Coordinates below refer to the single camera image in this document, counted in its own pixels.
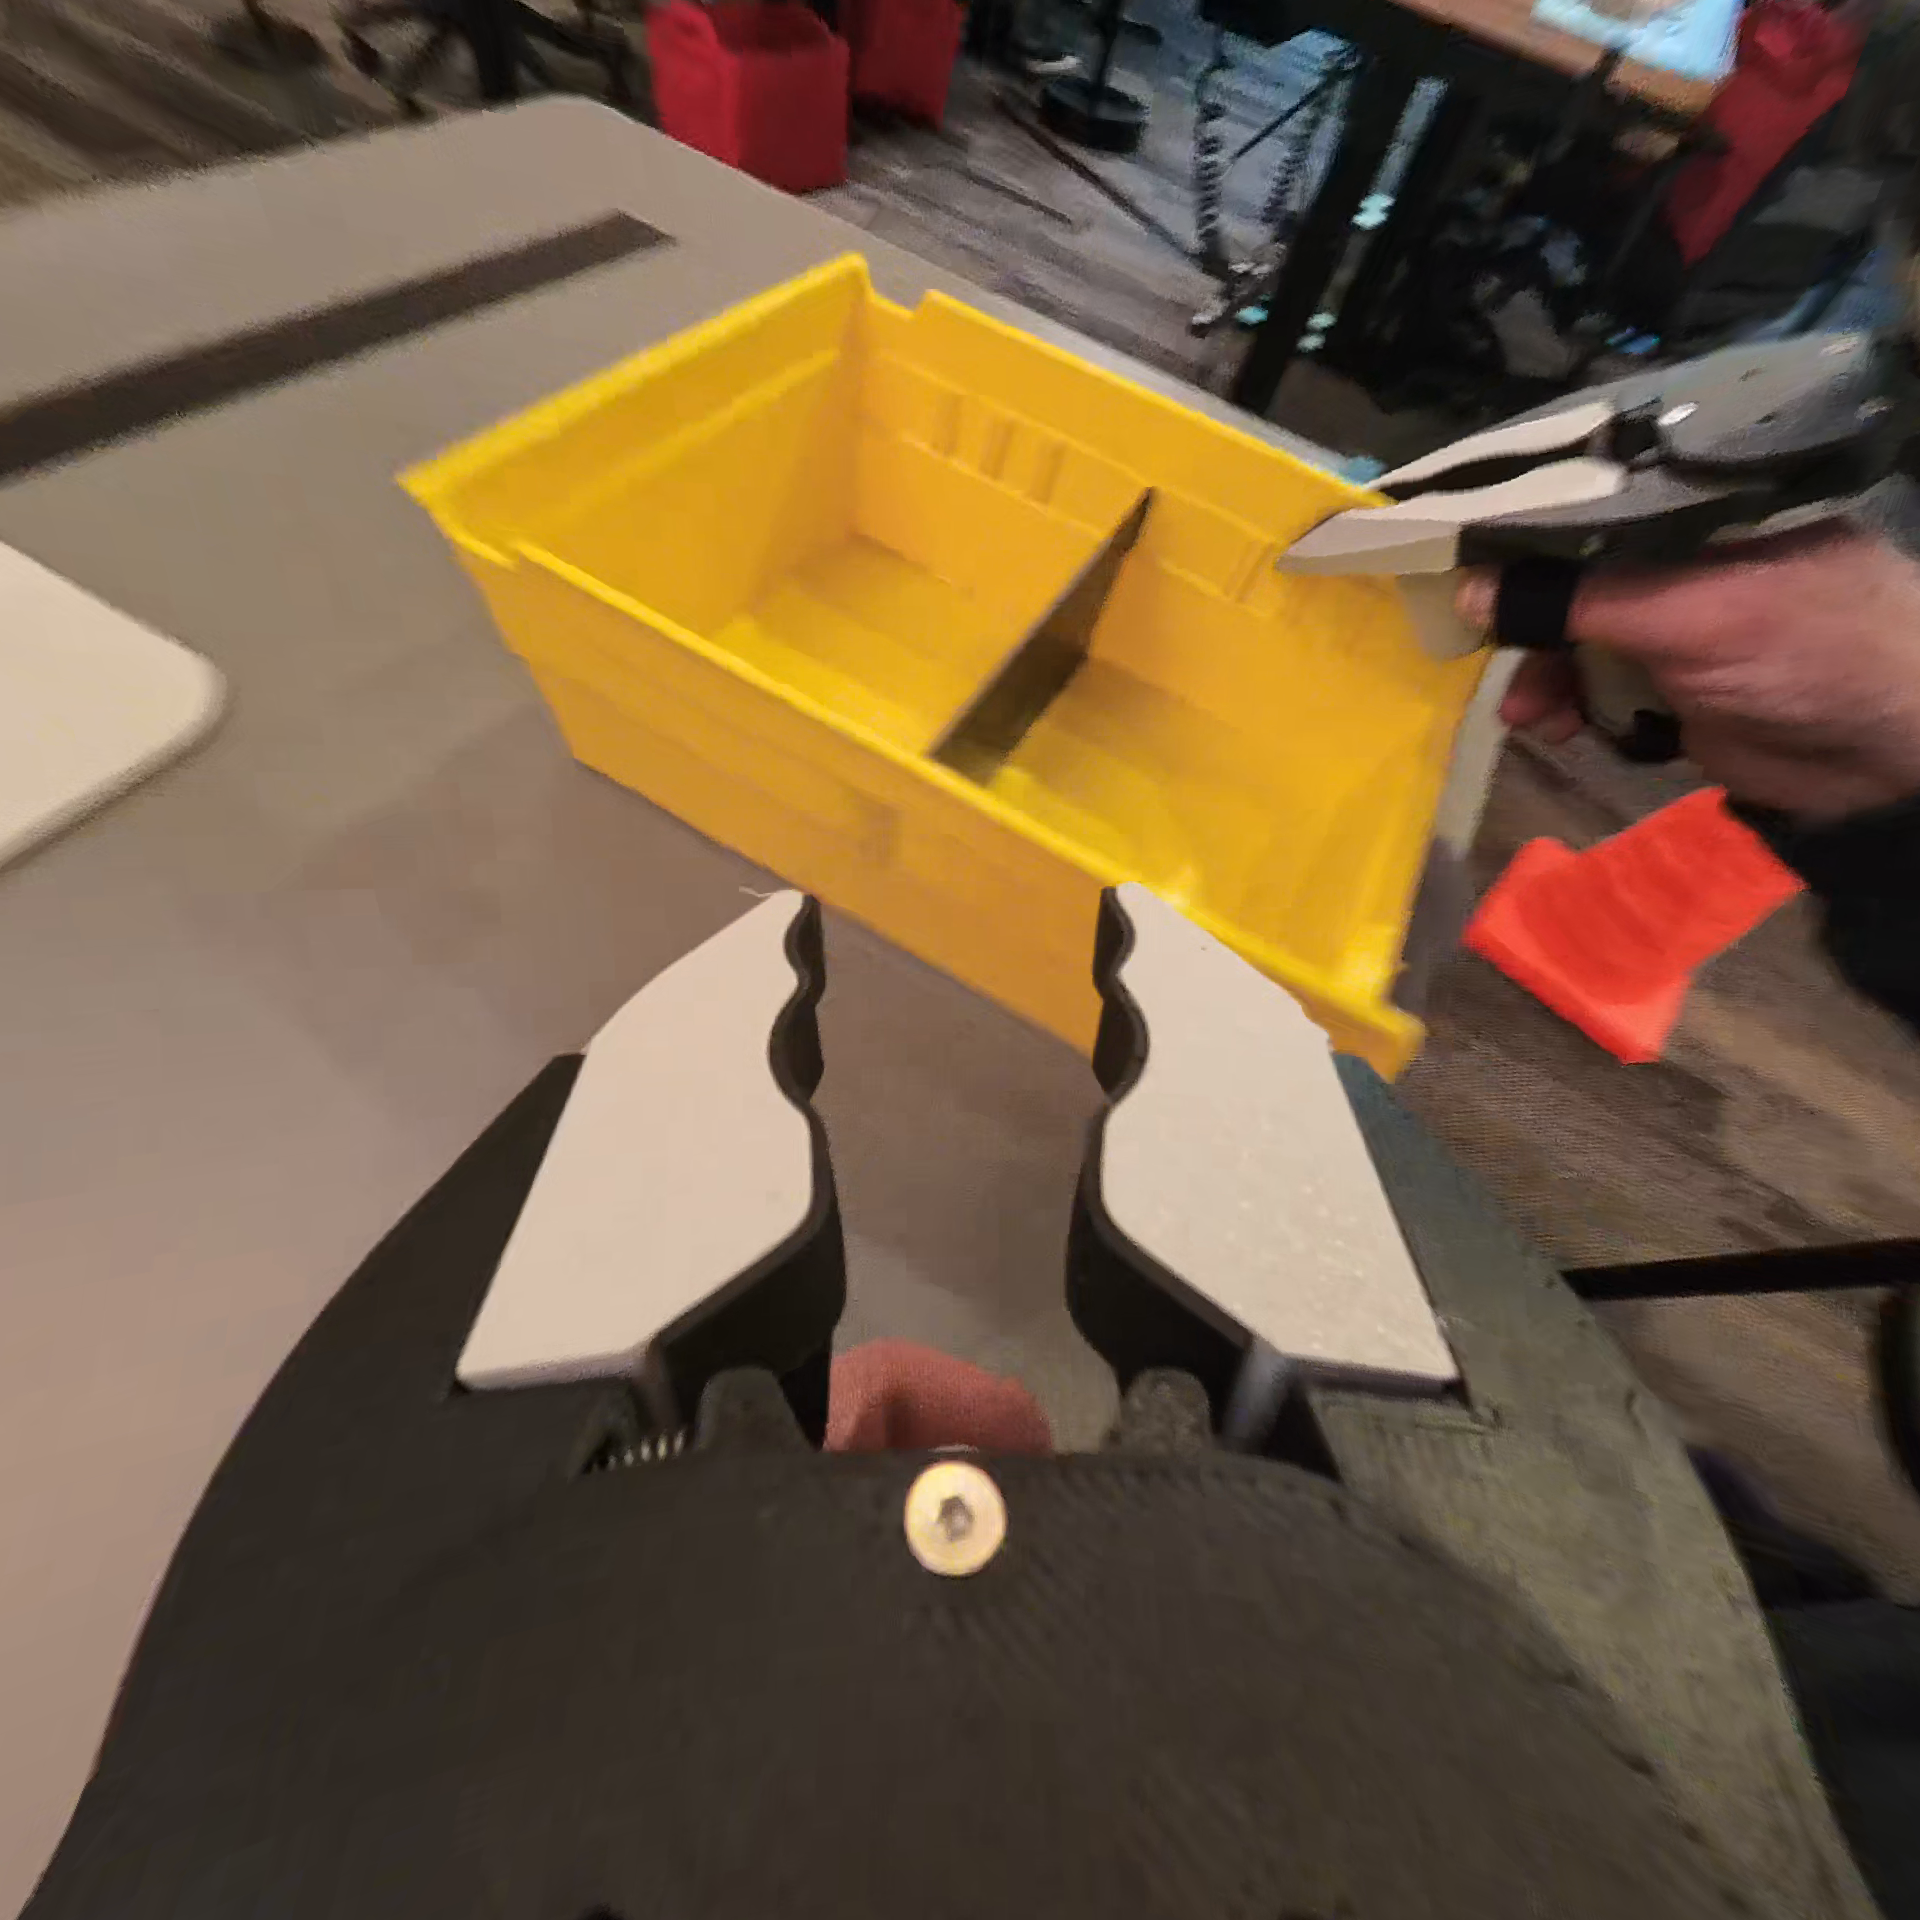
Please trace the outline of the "person's right hand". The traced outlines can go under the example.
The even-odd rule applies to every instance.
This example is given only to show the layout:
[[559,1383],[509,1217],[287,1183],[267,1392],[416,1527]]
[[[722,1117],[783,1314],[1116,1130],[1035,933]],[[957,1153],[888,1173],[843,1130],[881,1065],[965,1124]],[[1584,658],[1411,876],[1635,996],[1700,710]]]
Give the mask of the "person's right hand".
[[1589,575],[1576,648],[1648,674],[1695,765],[1803,829],[1917,794],[1917,564],[1841,520],[1684,567]]

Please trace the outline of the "red plastic bin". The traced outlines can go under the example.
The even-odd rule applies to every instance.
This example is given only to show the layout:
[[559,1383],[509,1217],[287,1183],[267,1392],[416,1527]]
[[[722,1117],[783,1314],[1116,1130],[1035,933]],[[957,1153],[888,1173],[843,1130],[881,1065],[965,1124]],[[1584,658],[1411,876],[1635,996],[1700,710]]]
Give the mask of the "red plastic bin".
[[1815,2],[1745,5],[1735,63],[1695,126],[1699,144],[1665,191],[1660,223],[1684,270],[1738,223],[1788,158],[1845,98],[1865,24]]
[[967,33],[970,6],[962,2],[836,2],[835,15],[848,45],[852,104],[940,127]]
[[656,5],[645,42],[663,134],[786,193],[848,178],[850,52],[813,6]]

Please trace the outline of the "orange plastic bin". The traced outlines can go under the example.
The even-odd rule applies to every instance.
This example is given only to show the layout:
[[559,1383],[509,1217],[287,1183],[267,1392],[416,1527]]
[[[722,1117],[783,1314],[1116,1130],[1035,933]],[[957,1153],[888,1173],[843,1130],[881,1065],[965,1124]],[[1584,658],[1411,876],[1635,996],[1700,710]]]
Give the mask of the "orange plastic bin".
[[1591,847],[1528,841],[1463,944],[1621,1063],[1653,1065],[1696,974],[1803,888],[1709,786]]

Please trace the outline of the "black round stand base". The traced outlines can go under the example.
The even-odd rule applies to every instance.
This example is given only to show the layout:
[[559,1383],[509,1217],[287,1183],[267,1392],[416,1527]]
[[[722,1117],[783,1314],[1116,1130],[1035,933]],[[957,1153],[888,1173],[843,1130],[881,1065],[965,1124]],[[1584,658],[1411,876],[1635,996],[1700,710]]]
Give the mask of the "black round stand base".
[[1053,136],[1109,154],[1138,152],[1151,117],[1147,98],[1083,74],[1047,80],[1039,110],[1043,127]]

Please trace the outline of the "yellow plastic bin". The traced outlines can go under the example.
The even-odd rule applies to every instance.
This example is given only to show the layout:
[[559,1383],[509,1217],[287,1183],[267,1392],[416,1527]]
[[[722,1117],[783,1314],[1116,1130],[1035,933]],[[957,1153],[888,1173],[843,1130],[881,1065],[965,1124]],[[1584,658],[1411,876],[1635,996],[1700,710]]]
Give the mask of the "yellow plastic bin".
[[[1386,1076],[1485,655],[1279,553],[1371,498],[843,253],[401,484],[573,758],[1074,1046],[1137,879]],[[929,756],[1144,488],[1087,664],[987,783]]]

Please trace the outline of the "black bin divider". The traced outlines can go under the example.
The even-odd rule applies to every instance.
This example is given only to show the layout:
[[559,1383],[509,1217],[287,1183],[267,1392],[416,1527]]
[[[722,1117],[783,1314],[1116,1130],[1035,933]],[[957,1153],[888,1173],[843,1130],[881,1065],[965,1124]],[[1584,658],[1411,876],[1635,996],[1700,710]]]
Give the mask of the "black bin divider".
[[949,773],[987,783],[1018,754],[1049,706],[1089,661],[1097,623],[1157,503],[1146,487],[1045,612],[997,661],[929,756]]

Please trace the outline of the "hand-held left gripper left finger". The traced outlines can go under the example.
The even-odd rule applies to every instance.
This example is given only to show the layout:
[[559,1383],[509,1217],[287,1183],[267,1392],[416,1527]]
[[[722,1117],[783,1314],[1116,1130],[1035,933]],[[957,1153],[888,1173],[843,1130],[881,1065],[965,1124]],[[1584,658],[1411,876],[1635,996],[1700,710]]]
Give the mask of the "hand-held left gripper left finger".
[[709,1381],[820,1372],[841,1314],[823,916],[771,893],[591,1037],[458,1358],[473,1394],[618,1383],[660,1433]]

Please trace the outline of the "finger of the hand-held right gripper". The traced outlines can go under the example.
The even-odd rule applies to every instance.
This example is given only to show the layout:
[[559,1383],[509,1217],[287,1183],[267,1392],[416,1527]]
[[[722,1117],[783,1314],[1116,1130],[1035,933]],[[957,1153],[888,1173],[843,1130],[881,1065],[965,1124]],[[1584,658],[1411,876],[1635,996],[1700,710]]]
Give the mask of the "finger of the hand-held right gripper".
[[1595,445],[1605,442],[1616,414],[1613,400],[1595,397],[1511,417],[1380,472],[1375,480],[1375,490],[1394,501],[1437,490],[1474,490],[1511,482],[1549,464],[1584,460]]
[[1540,464],[1467,488],[1429,488],[1338,511],[1276,557],[1289,578],[1442,578],[1524,560],[1570,560],[1621,495],[1627,468],[1600,456]]

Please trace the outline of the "black table leg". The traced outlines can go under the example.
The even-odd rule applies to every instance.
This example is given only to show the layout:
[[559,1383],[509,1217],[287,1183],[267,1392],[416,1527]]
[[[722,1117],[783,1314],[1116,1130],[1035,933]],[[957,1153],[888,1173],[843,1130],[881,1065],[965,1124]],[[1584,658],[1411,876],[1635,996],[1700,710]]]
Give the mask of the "black table leg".
[[1857,1239],[1636,1264],[1569,1266],[1562,1280],[1589,1305],[1885,1290],[1917,1282],[1917,1239]]

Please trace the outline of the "person's left hand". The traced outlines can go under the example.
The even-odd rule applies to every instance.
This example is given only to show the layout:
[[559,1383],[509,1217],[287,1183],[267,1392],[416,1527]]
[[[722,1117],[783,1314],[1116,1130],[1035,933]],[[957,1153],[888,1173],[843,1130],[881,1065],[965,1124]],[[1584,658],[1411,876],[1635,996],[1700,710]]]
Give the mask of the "person's left hand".
[[1047,1456],[1053,1438],[1043,1406],[1018,1378],[920,1342],[881,1337],[832,1358],[823,1446]]

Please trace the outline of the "black tape strip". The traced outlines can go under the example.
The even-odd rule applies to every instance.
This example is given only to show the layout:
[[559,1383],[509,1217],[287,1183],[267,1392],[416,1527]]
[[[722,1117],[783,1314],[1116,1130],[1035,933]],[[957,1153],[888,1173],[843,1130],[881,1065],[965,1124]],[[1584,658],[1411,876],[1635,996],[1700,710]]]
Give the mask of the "black tape strip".
[[397,278],[364,295],[316,303],[15,400],[2,410],[2,480],[11,484],[96,449],[147,439],[178,420],[669,245],[665,230],[632,212],[608,212],[437,272]]

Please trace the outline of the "wooden top desk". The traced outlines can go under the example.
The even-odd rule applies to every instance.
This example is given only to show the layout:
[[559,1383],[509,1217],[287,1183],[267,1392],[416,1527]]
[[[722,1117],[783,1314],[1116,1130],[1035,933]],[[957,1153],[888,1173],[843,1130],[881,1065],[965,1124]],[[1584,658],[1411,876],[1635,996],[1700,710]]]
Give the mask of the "wooden top desk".
[[1489,126],[1528,119],[1549,136],[1587,106],[1687,127],[1732,71],[1739,5],[1681,5],[1705,54],[1651,45],[1640,22],[1603,39],[1524,2],[1200,5],[1210,24],[1261,45],[1324,32],[1357,56],[1329,168],[1281,262],[1227,397],[1266,416],[1298,361],[1357,376],[1433,212],[1476,160]]

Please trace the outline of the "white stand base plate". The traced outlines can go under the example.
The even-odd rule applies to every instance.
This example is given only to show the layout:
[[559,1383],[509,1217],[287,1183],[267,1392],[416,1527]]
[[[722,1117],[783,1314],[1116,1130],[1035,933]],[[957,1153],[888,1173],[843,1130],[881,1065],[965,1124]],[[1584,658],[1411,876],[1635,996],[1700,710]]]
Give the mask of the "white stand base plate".
[[202,654],[4,546],[2,864],[178,764],[226,698]]

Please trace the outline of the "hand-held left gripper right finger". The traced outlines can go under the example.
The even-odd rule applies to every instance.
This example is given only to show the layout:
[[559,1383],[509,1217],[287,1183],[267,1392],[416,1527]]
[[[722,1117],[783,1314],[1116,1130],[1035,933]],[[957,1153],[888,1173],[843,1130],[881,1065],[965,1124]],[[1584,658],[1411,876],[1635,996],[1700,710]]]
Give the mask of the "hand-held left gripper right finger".
[[1117,1392],[1184,1375],[1218,1444],[1269,1456],[1312,1388],[1456,1400],[1461,1362],[1324,1025],[1138,881],[1100,898],[1093,981],[1067,1310]]

